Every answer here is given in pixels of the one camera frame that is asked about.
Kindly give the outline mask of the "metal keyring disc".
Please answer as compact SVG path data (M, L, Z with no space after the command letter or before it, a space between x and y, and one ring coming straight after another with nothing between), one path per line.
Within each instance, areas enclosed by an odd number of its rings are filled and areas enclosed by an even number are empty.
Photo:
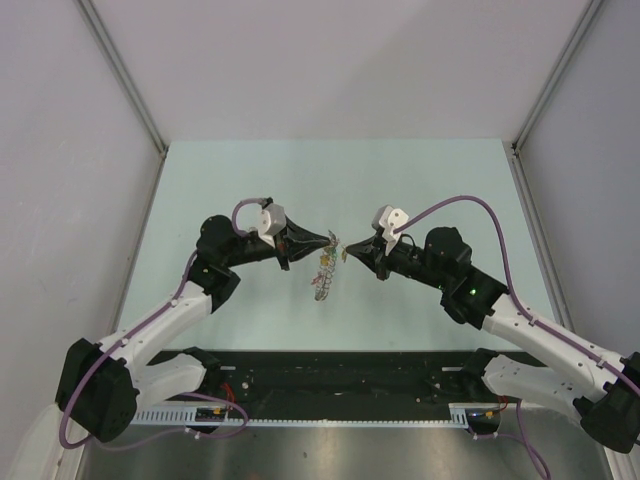
M339 239L329 230L329 245L325 246L322 250L318 272L311 282L311 285L314 287L315 301L324 301L329 295L338 259L338 247Z

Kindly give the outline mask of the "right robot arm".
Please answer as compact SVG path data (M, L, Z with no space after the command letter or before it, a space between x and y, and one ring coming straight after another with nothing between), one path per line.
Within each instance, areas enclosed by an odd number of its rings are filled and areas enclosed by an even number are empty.
M536 360L532 367L489 350L478 350L461 376L473 401L491 394L516 397L579 423L596 442L628 454L639 441L639 355L628 357L579 337L519 307L511 290L472 265L472 249L453 227L436 227L417 247L388 246L382 233L349 245L378 279L395 273L441 292L440 304L468 324L517 346Z

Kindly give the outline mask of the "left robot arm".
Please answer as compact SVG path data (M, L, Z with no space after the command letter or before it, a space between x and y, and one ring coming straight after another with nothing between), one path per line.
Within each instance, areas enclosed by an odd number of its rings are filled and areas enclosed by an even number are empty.
M290 220L284 210L265 207L256 228L241 232L224 215L207 218L175 293L132 326L97 342L81 338L64 360L55 403L62 413L58 440L65 449L69 423L81 426L87 440L117 438L136 413L174 396L207 400L221 387L216 360L189 348L159 364L152 359L173 339L224 305L240 283L234 267L274 258L282 270L317 250L329 237Z

